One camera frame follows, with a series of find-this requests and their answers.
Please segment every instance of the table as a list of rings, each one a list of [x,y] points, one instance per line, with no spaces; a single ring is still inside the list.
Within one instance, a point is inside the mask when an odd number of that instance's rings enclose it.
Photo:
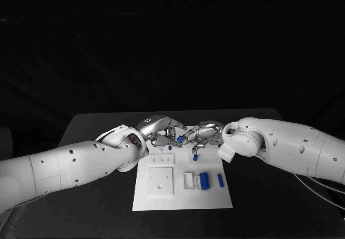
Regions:
[[[243,117],[282,120],[275,109],[80,114],[59,146],[96,140],[126,124],[165,114],[185,125]],[[32,202],[16,226],[18,238],[324,238],[345,236],[337,207],[302,185],[295,176],[256,157],[224,161],[233,209],[132,211],[137,167],[46,195]],[[324,188],[311,187],[328,197]]]

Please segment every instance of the blue object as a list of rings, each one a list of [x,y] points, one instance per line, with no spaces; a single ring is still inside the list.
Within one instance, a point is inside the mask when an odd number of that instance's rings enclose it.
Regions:
[[[220,180],[220,185],[221,185],[221,188],[224,188],[224,183],[223,183],[221,174],[218,174],[218,180]]]
[[[202,190],[210,189],[210,183],[208,183],[208,175],[207,173],[199,174],[199,179],[201,179],[201,188]]]
[[[178,137],[178,142],[182,143],[184,140],[185,140],[184,136],[179,136],[179,137]]]

